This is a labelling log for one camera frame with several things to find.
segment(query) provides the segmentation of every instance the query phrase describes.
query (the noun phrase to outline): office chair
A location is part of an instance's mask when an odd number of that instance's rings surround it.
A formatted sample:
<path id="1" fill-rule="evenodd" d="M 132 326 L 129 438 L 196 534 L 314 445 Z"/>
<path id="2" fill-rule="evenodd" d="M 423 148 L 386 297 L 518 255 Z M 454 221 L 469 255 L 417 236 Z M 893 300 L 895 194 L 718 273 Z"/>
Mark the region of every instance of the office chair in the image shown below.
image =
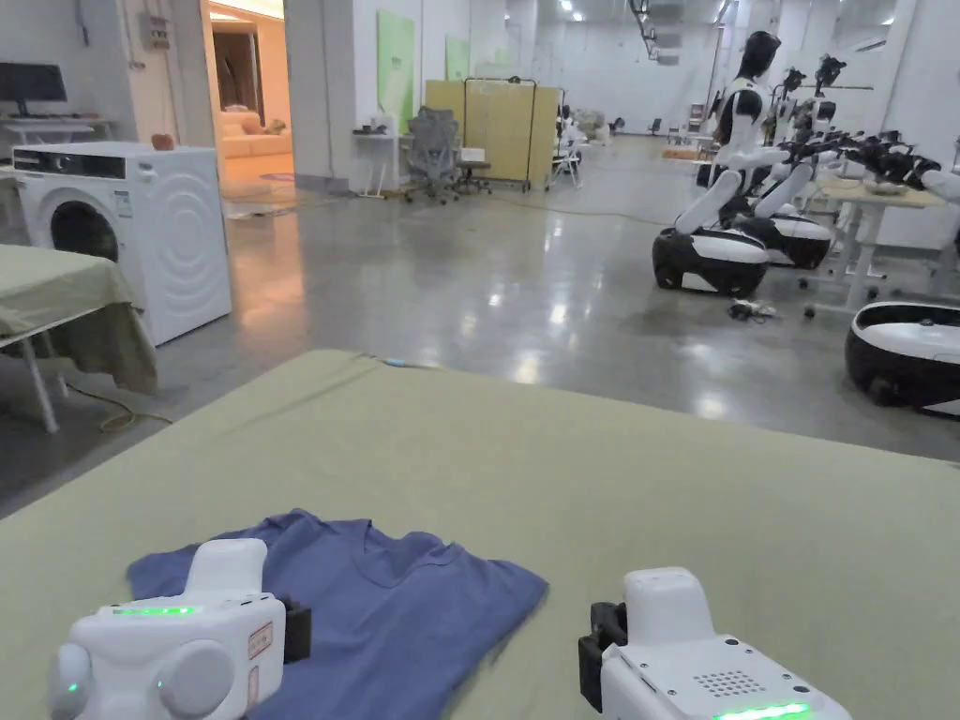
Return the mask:
<path id="1" fill-rule="evenodd" d="M 420 108 L 417 117 L 410 121 L 410 133 L 414 138 L 410 151 L 410 177 L 414 186 L 403 194 L 407 203 L 414 201 L 417 192 L 432 200 L 440 200 L 444 205 L 448 197 L 460 200 L 451 189 L 457 167 L 453 146 L 458 127 L 452 110 Z"/>

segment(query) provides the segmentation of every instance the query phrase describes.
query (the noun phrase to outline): electrical box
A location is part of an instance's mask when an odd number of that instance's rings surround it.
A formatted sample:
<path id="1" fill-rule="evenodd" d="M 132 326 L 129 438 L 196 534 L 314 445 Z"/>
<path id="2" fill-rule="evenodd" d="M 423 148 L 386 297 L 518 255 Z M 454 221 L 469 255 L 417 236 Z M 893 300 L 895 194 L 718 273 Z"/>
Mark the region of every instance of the electrical box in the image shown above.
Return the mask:
<path id="1" fill-rule="evenodd" d="M 144 50 L 170 49 L 170 23 L 165 17 L 144 12 L 140 15 Z"/>

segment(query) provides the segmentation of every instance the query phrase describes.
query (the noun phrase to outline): yellow cable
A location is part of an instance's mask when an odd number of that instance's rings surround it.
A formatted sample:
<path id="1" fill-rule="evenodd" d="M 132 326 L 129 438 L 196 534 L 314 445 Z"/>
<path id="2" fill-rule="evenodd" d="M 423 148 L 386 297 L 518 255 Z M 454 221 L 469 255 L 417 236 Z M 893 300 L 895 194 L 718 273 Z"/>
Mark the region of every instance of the yellow cable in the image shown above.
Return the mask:
<path id="1" fill-rule="evenodd" d="M 558 210 L 553 207 L 546 207 L 544 205 L 531 205 L 527 203 L 515 203 L 512 200 L 507 200 L 506 198 L 500 198 L 495 195 L 490 196 L 489 200 L 496 200 L 499 203 L 506 203 L 507 205 L 516 205 L 517 207 L 525 207 L 528 210 L 543 210 L 544 212 L 559 212 L 562 215 L 584 215 L 587 217 L 611 217 L 611 218 L 623 218 L 624 220 L 632 220 L 635 223 L 641 223 L 643 225 L 654 225 L 660 228 L 669 228 L 673 225 L 672 220 L 658 221 L 658 220 L 645 220 L 644 218 L 637 218 L 633 215 L 624 215 L 622 212 L 585 212 L 583 210 Z"/>
<path id="2" fill-rule="evenodd" d="M 120 400 L 115 400 L 112 397 L 104 397 L 97 395 L 96 393 L 89 393 L 86 390 L 81 390 L 76 385 L 72 383 L 66 383 L 66 386 L 70 388 L 74 393 L 79 393 L 80 395 L 92 397 L 95 400 L 100 400 L 101 402 L 106 402 L 110 405 L 115 405 L 123 409 L 123 413 L 120 415 L 114 415 L 112 418 L 107 418 L 100 423 L 100 432 L 102 433 L 116 433 L 121 430 L 127 430 L 128 428 L 133 427 L 141 420 L 157 420 L 159 422 L 164 422 L 168 425 L 172 425 L 174 422 L 169 418 L 164 418 L 161 415 L 154 415 L 153 413 L 137 413 L 129 405 L 120 402 Z"/>

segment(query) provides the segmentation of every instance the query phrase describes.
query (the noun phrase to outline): label sticker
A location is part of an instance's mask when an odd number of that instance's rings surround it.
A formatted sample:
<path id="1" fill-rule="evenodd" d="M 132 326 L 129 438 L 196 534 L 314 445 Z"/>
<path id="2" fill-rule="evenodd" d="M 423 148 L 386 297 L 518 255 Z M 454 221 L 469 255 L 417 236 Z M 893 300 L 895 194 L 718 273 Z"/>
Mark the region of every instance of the label sticker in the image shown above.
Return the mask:
<path id="1" fill-rule="evenodd" d="M 274 644 L 274 623 L 268 622 L 258 631 L 250 636 L 247 641 L 247 651 L 250 660 L 253 660 L 260 653 Z"/>
<path id="2" fill-rule="evenodd" d="M 121 218 L 133 217 L 133 206 L 130 204 L 130 193 L 126 190 L 114 190 L 113 201 L 117 206 L 117 215 Z"/>
<path id="3" fill-rule="evenodd" d="M 260 702 L 260 666 L 256 665 L 247 676 L 247 709 Z"/>

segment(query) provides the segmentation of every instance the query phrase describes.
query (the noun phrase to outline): sofa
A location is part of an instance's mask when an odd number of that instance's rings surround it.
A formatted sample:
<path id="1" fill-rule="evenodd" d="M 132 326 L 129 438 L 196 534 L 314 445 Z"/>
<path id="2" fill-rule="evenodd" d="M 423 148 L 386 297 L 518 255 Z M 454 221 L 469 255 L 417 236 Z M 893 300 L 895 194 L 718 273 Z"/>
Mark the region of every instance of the sofa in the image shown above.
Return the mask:
<path id="1" fill-rule="evenodd" d="M 221 148 L 224 157 L 257 157 L 294 152 L 290 130 L 279 135 L 267 134 L 255 112 L 223 111 L 220 113 Z"/>

